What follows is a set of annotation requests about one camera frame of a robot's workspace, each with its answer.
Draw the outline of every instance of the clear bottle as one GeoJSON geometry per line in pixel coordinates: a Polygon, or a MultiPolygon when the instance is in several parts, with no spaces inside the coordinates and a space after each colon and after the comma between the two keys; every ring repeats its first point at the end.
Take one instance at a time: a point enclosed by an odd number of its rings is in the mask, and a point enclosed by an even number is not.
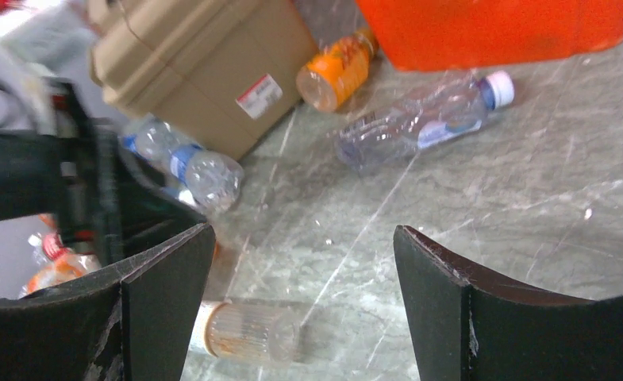
{"type": "Polygon", "coordinates": [[[133,127],[135,133],[122,138],[122,144],[152,165],[161,165],[163,158],[169,155],[173,148],[181,144],[194,143],[156,117],[148,116],[135,123],[133,127]]]}
{"type": "Polygon", "coordinates": [[[338,40],[297,74],[297,89],[306,103],[330,113],[366,80],[379,44],[369,28],[338,40]]]}
{"type": "Polygon", "coordinates": [[[244,169],[228,156],[182,144],[164,157],[162,165],[190,190],[205,214],[223,213],[239,198],[244,169]]]}
{"type": "MultiPolygon", "coordinates": [[[[122,144],[152,166],[176,177],[196,201],[193,207],[204,214],[222,213],[239,198],[243,168],[221,153],[206,151],[190,138],[153,118],[122,144]]],[[[183,201],[191,205],[187,193],[183,201]]]]}
{"type": "Polygon", "coordinates": [[[34,261],[41,266],[58,260],[64,254],[74,254],[72,250],[63,246],[57,232],[33,234],[29,237],[29,244],[33,246],[34,261]]]}
{"type": "Polygon", "coordinates": [[[94,255],[82,256],[73,252],[66,252],[56,260],[46,263],[19,293],[19,298],[47,287],[77,279],[101,268],[98,258],[94,255]]]}
{"type": "Polygon", "coordinates": [[[335,136],[336,153],[356,171],[372,171],[480,129],[489,111],[513,100],[514,84],[504,71],[482,79],[453,72],[349,124],[335,136]]]}
{"type": "Polygon", "coordinates": [[[277,307],[202,302],[190,350],[258,365],[285,366],[294,360],[299,318],[277,307]]]}

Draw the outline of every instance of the brown cardboard box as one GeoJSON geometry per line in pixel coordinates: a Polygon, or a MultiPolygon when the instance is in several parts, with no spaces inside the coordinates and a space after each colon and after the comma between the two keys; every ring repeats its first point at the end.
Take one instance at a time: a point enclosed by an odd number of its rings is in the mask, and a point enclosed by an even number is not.
{"type": "Polygon", "coordinates": [[[290,0],[107,3],[87,4],[106,102],[237,160],[300,99],[294,78],[317,52],[290,0]]]}

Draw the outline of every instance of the white bottle cap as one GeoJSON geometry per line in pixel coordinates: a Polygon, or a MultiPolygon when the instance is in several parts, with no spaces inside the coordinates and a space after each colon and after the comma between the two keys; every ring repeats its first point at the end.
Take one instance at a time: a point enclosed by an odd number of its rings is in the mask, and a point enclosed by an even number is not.
{"type": "Polygon", "coordinates": [[[197,314],[197,320],[194,322],[194,328],[192,329],[190,350],[215,356],[215,352],[210,348],[210,343],[208,342],[208,324],[215,311],[224,304],[224,302],[202,302],[197,314]]]}
{"type": "Polygon", "coordinates": [[[486,76],[496,100],[496,108],[507,106],[514,100],[514,83],[506,71],[496,71],[486,76]]]}

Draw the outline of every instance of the red container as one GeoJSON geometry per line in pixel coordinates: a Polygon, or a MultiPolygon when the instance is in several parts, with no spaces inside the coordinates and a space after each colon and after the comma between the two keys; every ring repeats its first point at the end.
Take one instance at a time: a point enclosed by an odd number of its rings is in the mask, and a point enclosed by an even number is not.
{"type": "Polygon", "coordinates": [[[623,41],[623,0],[356,0],[394,67],[551,60],[623,41]]]}

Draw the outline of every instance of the blue bottle label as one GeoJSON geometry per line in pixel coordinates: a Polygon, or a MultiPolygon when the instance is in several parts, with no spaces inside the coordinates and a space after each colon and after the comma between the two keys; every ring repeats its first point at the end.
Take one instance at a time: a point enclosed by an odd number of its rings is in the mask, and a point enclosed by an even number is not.
{"type": "Polygon", "coordinates": [[[467,128],[450,129],[443,121],[429,121],[418,133],[419,149],[432,147],[435,144],[447,141],[459,135],[476,131],[482,127],[482,121],[477,121],[467,128]]]}
{"type": "Polygon", "coordinates": [[[176,148],[171,154],[171,174],[185,186],[187,185],[185,182],[187,165],[192,159],[192,156],[201,150],[202,148],[196,144],[182,145],[176,148]]]}
{"type": "Polygon", "coordinates": [[[135,133],[123,137],[122,145],[124,146],[124,148],[128,149],[129,151],[133,153],[138,153],[138,151],[136,150],[136,134],[135,133]]]}

